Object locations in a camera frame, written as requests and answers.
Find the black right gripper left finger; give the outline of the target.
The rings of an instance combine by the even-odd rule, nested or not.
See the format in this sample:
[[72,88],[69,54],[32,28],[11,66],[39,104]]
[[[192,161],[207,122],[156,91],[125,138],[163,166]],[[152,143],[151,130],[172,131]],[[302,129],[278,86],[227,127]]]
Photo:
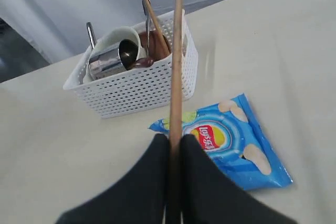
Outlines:
[[57,223],[162,223],[170,145],[156,134],[137,163],[116,183],[64,212]]

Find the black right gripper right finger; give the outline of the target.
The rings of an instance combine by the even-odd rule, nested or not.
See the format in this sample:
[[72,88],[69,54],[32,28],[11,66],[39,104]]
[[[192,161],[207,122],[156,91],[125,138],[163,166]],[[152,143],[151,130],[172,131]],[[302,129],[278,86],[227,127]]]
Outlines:
[[181,138],[180,155],[184,223],[296,223],[235,185],[193,135]]

